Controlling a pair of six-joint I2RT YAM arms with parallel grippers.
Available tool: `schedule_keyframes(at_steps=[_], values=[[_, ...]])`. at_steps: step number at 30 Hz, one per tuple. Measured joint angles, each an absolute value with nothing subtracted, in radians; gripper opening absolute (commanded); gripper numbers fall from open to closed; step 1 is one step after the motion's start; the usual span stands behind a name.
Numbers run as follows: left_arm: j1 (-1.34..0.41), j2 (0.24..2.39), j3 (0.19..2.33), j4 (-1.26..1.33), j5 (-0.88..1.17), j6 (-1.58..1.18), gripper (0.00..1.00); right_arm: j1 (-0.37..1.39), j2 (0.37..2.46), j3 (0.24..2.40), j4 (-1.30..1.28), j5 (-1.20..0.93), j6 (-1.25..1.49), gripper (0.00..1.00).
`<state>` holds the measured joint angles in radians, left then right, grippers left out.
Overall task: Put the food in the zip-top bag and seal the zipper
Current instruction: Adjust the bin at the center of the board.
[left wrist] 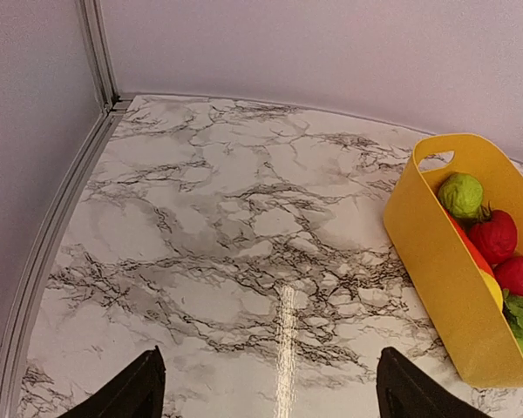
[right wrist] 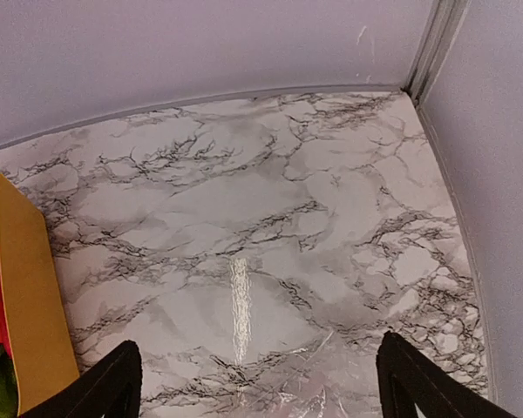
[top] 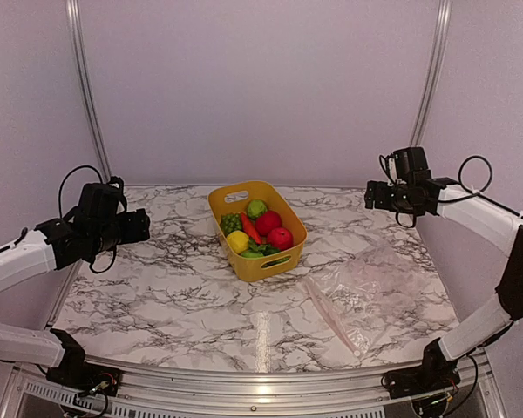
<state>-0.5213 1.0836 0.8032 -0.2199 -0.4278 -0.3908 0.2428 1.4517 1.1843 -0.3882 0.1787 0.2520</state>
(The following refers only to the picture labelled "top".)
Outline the yellow toy lemon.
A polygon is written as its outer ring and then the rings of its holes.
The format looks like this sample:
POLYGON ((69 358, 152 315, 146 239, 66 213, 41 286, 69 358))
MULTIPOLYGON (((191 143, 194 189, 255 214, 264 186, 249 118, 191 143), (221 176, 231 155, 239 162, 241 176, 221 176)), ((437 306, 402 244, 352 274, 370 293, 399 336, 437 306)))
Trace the yellow toy lemon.
POLYGON ((227 243, 231 250, 237 254, 241 254, 248 250, 250 237, 243 231, 233 231, 227 237, 227 243))

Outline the green toy pear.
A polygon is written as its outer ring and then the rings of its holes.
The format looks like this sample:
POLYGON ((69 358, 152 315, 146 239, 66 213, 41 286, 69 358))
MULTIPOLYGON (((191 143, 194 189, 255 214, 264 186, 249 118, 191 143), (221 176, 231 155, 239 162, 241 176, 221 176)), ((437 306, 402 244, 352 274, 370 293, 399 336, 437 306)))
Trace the green toy pear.
POLYGON ((261 199, 252 199, 248 202, 247 215, 252 220, 259 219, 267 211, 268 211, 268 206, 261 199))

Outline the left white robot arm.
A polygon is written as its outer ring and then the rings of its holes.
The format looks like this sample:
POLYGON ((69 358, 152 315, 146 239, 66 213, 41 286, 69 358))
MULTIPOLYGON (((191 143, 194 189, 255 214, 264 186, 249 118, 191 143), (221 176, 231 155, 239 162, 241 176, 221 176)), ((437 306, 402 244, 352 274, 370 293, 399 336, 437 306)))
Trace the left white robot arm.
MULTIPOLYGON (((60 271, 79 261, 93 265, 120 245, 147 241, 146 211, 116 212, 105 217, 51 219, 0 247, 0 293, 34 277, 60 271)), ((116 384, 116 374, 93 366, 85 350, 63 330, 35 331, 0 323, 0 361, 24 362, 45 368, 53 381, 72 388, 116 384)))

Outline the red toy apple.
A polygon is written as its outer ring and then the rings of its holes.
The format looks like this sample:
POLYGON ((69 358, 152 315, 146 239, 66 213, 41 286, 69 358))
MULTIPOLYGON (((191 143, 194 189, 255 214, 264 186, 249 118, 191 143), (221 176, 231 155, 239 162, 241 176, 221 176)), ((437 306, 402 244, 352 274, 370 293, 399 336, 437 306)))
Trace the red toy apple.
POLYGON ((282 218, 275 211, 267 211, 255 221, 255 230, 262 237, 267 237, 271 231, 279 227, 282 227, 282 218))

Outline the red toy peach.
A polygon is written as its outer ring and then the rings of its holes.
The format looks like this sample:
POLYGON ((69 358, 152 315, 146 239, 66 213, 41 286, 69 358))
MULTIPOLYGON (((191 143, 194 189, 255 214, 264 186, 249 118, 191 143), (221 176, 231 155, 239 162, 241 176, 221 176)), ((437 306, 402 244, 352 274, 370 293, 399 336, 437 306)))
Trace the red toy peach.
POLYGON ((277 227, 270 231, 266 241, 280 251, 286 251, 294 245, 293 234, 284 227, 277 227))

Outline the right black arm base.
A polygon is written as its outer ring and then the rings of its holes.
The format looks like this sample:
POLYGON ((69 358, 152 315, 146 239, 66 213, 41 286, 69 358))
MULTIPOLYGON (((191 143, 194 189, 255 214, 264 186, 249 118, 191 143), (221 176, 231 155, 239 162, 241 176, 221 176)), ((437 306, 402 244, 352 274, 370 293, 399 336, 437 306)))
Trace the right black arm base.
POLYGON ((425 394, 461 382, 457 362, 445 358, 439 342, 437 338, 424 348, 419 365, 390 370, 382 376, 381 385, 391 399, 425 394))

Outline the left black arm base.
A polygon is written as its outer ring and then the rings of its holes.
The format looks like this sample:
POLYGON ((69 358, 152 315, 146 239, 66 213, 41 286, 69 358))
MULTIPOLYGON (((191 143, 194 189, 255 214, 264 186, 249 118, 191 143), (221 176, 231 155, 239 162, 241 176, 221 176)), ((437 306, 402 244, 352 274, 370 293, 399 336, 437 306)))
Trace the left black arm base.
POLYGON ((84 396, 102 392, 114 397, 119 390, 121 371, 86 360, 85 350, 66 331, 51 329, 64 349, 57 367, 48 367, 46 378, 65 387, 79 390, 84 396))

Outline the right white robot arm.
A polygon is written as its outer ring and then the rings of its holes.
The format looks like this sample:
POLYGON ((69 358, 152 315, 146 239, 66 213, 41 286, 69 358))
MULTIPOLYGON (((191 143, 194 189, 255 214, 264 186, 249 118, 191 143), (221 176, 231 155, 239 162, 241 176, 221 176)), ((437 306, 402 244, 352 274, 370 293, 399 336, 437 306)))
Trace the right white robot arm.
POLYGON ((370 180, 365 207, 414 219, 427 213, 455 222, 496 246, 506 266, 494 295, 448 334, 431 344, 414 381, 423 390, 434 389, 454 363, 495 334, 523 318, 523 215, 469 192, 450 178, 423 179, 413 184, 370 180))

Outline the yellow plastic basket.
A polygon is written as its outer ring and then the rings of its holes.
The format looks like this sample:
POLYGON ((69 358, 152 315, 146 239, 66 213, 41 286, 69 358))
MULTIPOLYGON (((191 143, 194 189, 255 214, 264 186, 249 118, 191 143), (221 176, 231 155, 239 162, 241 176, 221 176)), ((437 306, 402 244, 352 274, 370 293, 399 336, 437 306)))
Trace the yellow plastic basket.
POLYGON ((217 188, 208 195, 221 246, 237 277, 246 282, 266 279, 295 268, 300 260, 308 232, 285 198, 270 184, 261 180, 242 182, 217 188), (261 199, 277 212, 283 226, 292 232, 294 245, 264 258, 248 259, 234 252, 220 228, 221 217, 228 213, 245 212, 251 199, 261 199))

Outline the clear zip top bag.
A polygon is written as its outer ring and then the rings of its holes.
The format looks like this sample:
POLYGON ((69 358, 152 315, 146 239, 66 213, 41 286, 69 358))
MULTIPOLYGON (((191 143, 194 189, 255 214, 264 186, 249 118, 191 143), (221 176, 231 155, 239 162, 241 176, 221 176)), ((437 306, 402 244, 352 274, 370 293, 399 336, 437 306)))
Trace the clear zip top bag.
POLYGON ((415 308, 427 277, 417 264, 381 246, 303 285, 328 327, 360 361, 415 308))

